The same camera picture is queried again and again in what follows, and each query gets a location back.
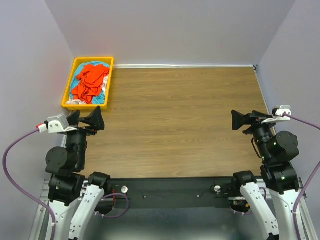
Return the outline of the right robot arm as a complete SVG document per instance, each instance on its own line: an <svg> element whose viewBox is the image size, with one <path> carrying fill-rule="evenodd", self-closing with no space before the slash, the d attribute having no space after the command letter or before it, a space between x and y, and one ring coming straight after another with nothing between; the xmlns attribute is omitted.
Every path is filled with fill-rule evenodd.
<svg viewBox="0 0 320 240"><path fill-rule="evenodd" d="M234 173L231 181L233 189L249 204L263 239L302 240L305 234L298 217L300 185L298 175L290 163L300 153L298 138L288 131L277 134L271 131L277 123L291 119L290 106L281 105L271 115L255 110L247 114L232 110L231 115L232 130L249 126L243 134L253 137L253 145L257 147L262 160L261 177L271 195L275 211L271 211L251 171Z"/></svg>

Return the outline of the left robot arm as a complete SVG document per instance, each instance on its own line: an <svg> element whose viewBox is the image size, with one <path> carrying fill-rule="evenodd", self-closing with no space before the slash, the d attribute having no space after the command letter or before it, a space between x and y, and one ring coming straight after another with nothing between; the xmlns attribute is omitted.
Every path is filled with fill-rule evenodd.
<svg viewBox="0 0 320 240"><path fill-rule="evenodd" d="M111 179L101 172L89 178L80 174L85 168L87 137L105 128L102 110L97 106L86 117L77 110L69 116L49 117L45 124L50 134L66 136L65 146L50 149L45 158L45 171L51 175L48 206L53 216L45 238L81 240Z"/></svg>

